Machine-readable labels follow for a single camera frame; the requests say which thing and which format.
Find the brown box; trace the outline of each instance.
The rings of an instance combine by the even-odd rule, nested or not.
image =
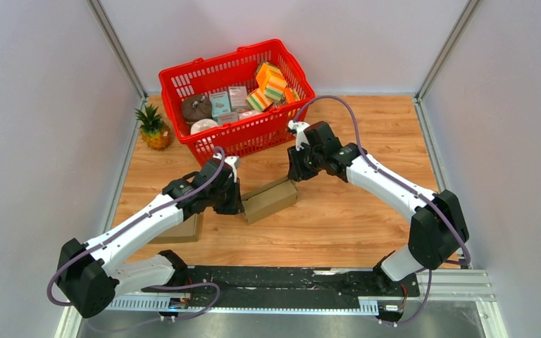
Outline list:
[[[163,231],[159,236],[154,237],[149,244],[196,242],[202,231],[203,219],[204,215],[197,213],[175,227]]]
[[[292,206],[297,201],[295,183],[287,178],[280,178],[242,196],[244,216],[247,224]]]

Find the red basket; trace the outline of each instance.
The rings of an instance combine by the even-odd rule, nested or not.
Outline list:
[[[265,113],[246,120],[190,135],[181,114],[183,99],[200,93],[208,96],[227,90],[229,86],[246,86],[250,92],[258,87],[254,72],[261,61],[270,61],[278,66],[289,87],[297,91],[301,100],[269,108]],[[223,147],[228,156],[246,156],[291,140],[293,136],[287,131],[287,122],[315,96],[304,71],[278,39],[239,47],[236,52],[208,60],[197,58],[161,71],[158,78],[163,86],[163,105],[173,122],[177,138],[188,146],[200,165],[212,157],[215,146]],[[305,117],[306,111],[299,120]]]

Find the pineapple crown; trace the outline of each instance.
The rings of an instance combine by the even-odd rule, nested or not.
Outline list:
[[[157,114],[158,107],[149,104],[144,108],[144,111],[136,108],[136,119],[142,122],[140,129],[144,132],[158,132],[164,126],[161,114]]]

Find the white wall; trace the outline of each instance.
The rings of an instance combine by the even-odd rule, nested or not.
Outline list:
[[[541,1],[483,1],[425,100],[511,337],[541,337]]]
[[[0,0],[0,337],[54,335],[46,284],[102,228],[137,103],[85,1]]]
[[[281,39],[318,93],[416,92],[466,0],[101,0],[142,84]]]

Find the wooden surface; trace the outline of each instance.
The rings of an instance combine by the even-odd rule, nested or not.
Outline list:
[[[410,97],[346,96],[354,109],[363,147],[401,176],[436,191],[424,140]],[[164,107],[159,96],[150,102]],[[320,100],[306,121],[328,122],[342,144],[355,142],[352,121],[339,102]],[[246,156],[238,170],[242,194],[287,174],[288,142]],[[199,170],[189,149],[177,140],[154,151],[138,139],[114,220],[117,225],[150,202],[171,180]],[[298,202],[253,225],[242,216],[204,213],[200,240],[149,244],[130,261],[172,249],[188,265],[372,267],[407,243],[409,225],[372,194],[321,173],[297,184]]]

